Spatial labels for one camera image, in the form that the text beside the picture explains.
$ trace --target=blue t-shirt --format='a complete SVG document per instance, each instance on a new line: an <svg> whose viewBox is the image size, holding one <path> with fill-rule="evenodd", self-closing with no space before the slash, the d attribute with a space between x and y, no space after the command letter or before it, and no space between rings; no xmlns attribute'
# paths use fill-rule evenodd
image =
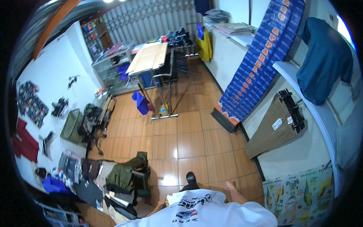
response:
<svg viewBox="0 0 363 227"><path fill-rule="evenodd" d="M322 105L339 76L350 83L352 52L345 39L324 20L309 17L299 35L306 44L310 41L310 47L296 74L298 84L307 100Z"/></svg>

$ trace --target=blue banner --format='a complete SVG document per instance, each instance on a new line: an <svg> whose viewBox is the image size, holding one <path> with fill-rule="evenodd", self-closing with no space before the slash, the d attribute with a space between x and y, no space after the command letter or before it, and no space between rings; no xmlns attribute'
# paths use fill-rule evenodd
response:
<svg viewBox="0 0 363 227"><path fill-rule="evenodd" d="M233 125L251 112L270 85L275 61L283 61L299 29L303 0L271 0L252 44L216 109Z"/></svg>

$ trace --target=black shoe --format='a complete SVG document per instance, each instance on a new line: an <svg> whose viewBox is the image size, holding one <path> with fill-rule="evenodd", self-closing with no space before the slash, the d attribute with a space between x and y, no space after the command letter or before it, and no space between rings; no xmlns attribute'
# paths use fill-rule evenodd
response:
<svg viewBox="0 0 363 227"><path fill-rule="evenodd" d="M195 175L194 175L193 172L187 173L187 182L188 182L188 184L193 183L193 182L194 183L196 182Z"/></svg>

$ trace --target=khaki pants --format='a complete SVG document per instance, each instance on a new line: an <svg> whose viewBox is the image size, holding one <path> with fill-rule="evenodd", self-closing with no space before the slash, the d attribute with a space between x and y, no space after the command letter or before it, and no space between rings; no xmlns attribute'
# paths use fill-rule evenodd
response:
<svg viewBox="0 0 363 227"><path fill-rule="evenodd" d="M285 103L280 102L279 98L279 94L273 97L271 105L258 126L257 131L245 147L247 156L250 159L267 150L276 148L296 135L295 130L292 128L293 123L287 124L290 113ZM282 119L282 125L274 130L272 125L279 118Z"/></svg>

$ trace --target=glass display case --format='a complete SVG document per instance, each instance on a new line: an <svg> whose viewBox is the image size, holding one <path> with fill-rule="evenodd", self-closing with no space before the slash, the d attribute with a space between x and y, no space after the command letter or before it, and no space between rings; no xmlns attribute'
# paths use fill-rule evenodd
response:
<svg viewBox="0 0 363 227"><path fill-rule="evenodd" d="M125 73L132 61L131 51L134 46L134 41L117 43L95 56L92 67L112 95L139 89L138 79Z"/></svg>

